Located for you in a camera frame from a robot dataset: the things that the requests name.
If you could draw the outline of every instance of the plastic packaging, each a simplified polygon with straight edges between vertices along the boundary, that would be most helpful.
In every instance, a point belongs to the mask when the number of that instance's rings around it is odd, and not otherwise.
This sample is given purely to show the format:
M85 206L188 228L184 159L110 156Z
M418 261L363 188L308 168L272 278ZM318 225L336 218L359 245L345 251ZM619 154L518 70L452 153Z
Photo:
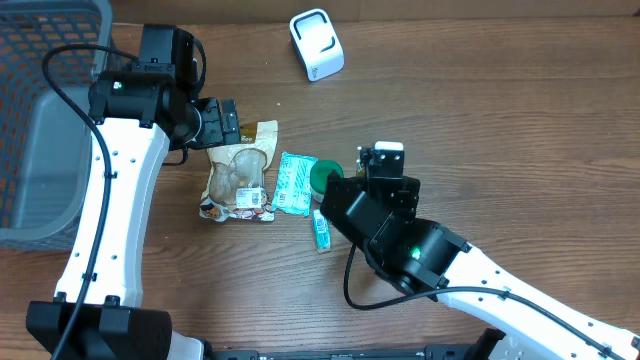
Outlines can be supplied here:
M282 153L278 183L273 195L274 210L309 216L311 211L311 168L318 161L312 156Z
M274 209L264 187L264 171L275 154L278 122L243 125L242 143L207 150L211 173L202 193L200 216L273 221Z
M331 235L329 234L329 223L322 216L320 210L313 210L313 233L316 237L316 250L319 253L331 251Z

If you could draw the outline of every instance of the black base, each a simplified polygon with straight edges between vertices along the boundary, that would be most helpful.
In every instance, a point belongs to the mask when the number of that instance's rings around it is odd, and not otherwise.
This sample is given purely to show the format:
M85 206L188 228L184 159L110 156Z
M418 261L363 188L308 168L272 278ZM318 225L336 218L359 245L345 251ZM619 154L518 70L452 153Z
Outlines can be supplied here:
M75 304L32 301L27 330L53 353ZM171 344L171 317L166 311L122 306L83 305L64 360L166 360Z
M257 351L214 351L205 360L487 360L505 334L486 329L475 344L427 345L408 350L337 350L259 353Z

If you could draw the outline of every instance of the wooden table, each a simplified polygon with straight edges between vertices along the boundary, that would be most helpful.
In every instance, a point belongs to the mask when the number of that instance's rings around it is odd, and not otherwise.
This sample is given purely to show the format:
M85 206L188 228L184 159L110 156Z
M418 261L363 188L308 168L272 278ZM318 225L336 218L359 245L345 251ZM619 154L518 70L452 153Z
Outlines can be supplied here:
M204 43L203 96L242 123L277 119L282 151L354 170L356 146L405 143L418 214L447 224L516 276L640 332L640 22L634 18L336 25L339 74L309 84L286 24L186 27ZM139 27L115 27L137 52ZM218 349L319 350L474 342L486 324L428 300L375 312L342 298L349 243L319 255L310 220L198 217L204 153L163 169L147 230L145 308ZM65 252L0 251L0 358L47 359L24 328L50 300ZM356 257L360 302L397 293Z

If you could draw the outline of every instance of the white plastic object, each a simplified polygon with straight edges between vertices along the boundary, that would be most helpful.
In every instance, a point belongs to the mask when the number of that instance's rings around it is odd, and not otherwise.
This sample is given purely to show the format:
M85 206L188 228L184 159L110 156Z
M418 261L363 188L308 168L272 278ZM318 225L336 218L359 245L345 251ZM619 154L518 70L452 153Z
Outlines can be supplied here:
M111 181L109 209L94 269L97 275L89 286L86 304L102 305L107 295L114 295L122 306L142 305L142 247L153 187L169 152L169 138L157 125L147 129L139 124L136 119L106 118L98 126L110 152L112 171L118 174ZM56 294L66 293L67 302L78 298L102 203L104 159L95 136L92 140L93 159L78 234L56 286Z
M202 360L204 344L202 341L171 332L171 345L167 360Z
M636 359L638 350L631 344L637 336L581 314L498 266L480 249L460 252L444 276L447 287L477 286L508 291L541 306L624 359ZM438 295L449 307L464 311L513 336L520 345L533 351L538 359L603 359L598 350L535 310L509 298L476 292L452 292Z
M342 70L342 45L324 10L312 9L294 16L289 22L289 30L291 42L309 81L320 80Z

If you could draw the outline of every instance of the green lid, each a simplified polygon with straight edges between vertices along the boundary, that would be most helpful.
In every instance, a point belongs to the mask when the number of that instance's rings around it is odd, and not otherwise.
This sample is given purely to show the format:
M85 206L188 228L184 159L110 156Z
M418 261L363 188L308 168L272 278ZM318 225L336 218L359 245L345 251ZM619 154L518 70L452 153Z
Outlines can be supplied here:
M340 177L344 177L342 167L333 160L320 160L311 168L311 188L318 194L324 195L327 190L327 177L335 170Z

